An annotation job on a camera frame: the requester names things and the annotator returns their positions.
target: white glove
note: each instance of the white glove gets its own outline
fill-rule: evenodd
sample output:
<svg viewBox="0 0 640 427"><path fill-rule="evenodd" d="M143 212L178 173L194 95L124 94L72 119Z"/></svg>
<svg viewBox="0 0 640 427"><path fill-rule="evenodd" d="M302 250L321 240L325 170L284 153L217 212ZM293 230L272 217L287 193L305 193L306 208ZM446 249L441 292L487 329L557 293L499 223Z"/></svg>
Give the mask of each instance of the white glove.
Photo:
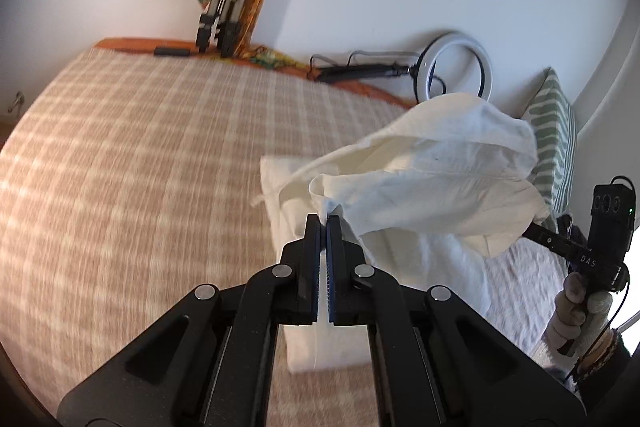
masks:
<svg viewBox="0 0 640 427"><path fill-rule="evenodd" d="M564 289L556 295L556 311L546 325L543 338L549 355L556 364L566 369L571 369L575 359L583 356L600 334L613 303L609 292L600 291L589 296L585 307L586 293L583 277L578 272L570 273L564 279ZM589 317L586 324L585 308ZM574 355L564 357L558 353L558 349L569 340L575 341Z"/></svg>

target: white sheet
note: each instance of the white sheet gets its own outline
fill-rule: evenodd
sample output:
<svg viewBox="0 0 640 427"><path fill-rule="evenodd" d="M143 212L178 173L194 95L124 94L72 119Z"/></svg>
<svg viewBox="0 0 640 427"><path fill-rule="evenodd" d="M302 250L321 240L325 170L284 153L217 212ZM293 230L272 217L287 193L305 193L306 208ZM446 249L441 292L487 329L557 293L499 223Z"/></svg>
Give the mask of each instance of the white sheet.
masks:
<svg viewBox="0 0 640 427"><path fill-rule="evenodd" d="M526 181L536 162L529 125L465 94L420 104L357 144L307 161L260 162L276 252L302 237L306 214L339 214L371 264L412 287L447 285L484 316L492 301L482 256L497 256L548 213ZM329 325L323 295L320 314L312 327L285 327L290 370L368 360L364 328Z"/></svg>

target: silver rivet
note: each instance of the silver rivet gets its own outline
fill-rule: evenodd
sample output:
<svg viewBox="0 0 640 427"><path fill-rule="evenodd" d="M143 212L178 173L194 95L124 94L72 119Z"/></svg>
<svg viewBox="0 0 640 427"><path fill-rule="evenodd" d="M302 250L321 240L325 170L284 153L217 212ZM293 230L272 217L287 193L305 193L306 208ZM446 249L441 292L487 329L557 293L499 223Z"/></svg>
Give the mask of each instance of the silver rivet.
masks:
<svg viewBox="0 0 640 427"><path fill-rule="evenodd" d="M436 301L448 301L451 297L451 290L446 286L436 286L431 290L431 297Z"/></svg>
<svg viewBox="0 0 640 427"><path fill-rule="evenodd" d="M371 277L376 271L369 264L358 264L354 272L358 277Z"/></svg>
<svg viewBox="0 0 640 427"><path fill-rule="evenodd" d="M271 273L273 273L273 276L277 277L278 279L284 279L285 277L289 277L289 275L291 275L292 272L293 270L288 264L278 264L277 266L273 267L273 270L271 270Z"/></svg>
<svg viewBox="0 0 640 427"><path fill-rule="evenodd" d="M193 293L195 293L196 299L206 301L216 294L216 289L210 284L201 284Z"/></svg>

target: green striped pillow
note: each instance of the green striped pillow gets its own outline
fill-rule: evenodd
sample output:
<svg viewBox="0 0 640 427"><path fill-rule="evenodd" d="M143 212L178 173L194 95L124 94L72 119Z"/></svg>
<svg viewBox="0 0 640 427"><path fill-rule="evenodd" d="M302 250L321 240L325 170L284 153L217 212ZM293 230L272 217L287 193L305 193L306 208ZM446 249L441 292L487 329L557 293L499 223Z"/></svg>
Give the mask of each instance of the green striped pillow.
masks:
<svg viewBox="0 0 640 427"><path fill-rule="evenodd" d="M577 131L574 110L553 69L546 71L545 82L522 118L533 127L538 142L538 164L529 180L551 210L552 219L545 225L557 231L556 218L569 208Z"/></svg>

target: gloved hand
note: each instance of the gloved hand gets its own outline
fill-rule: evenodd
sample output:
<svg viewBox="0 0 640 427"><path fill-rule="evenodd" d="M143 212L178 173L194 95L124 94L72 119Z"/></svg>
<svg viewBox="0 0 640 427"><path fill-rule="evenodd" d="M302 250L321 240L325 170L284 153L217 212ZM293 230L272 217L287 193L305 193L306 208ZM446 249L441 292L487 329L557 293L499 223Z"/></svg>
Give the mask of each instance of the gloved hand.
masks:
<svg viewBox="0 0 640 427"><path fill-rule="evenodd" d="M596 292L589 296L586 306L586 285L578 272L570 273L564 279L564 289L556 295L556 311L546 325L544 340L554 362L561 367L571 369L576 357L581 357L607 323L613 297L609 292ZM588 311L589 320L585 324ZM598 346L605 342L608 335L603 335ZM574 340L575 354L564 357L558 349L568 341Z"/></svg>

